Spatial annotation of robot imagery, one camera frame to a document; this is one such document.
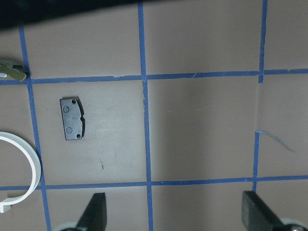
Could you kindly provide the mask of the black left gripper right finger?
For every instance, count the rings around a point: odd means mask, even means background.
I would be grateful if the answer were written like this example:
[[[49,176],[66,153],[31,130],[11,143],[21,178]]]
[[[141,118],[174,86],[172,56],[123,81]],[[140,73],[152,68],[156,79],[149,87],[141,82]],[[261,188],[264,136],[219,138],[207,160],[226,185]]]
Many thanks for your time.
[[[242,193],[242,222],[247,231],[283,231],[284,224],[254,191]]]

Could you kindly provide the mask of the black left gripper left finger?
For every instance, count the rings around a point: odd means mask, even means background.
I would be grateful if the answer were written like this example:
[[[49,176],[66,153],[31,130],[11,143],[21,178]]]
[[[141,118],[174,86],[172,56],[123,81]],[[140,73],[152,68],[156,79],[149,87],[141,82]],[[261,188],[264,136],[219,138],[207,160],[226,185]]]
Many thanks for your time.
[[[95,193],[79,219],[76,229],[79,231],[104,231],[107,225],[105,193]]]

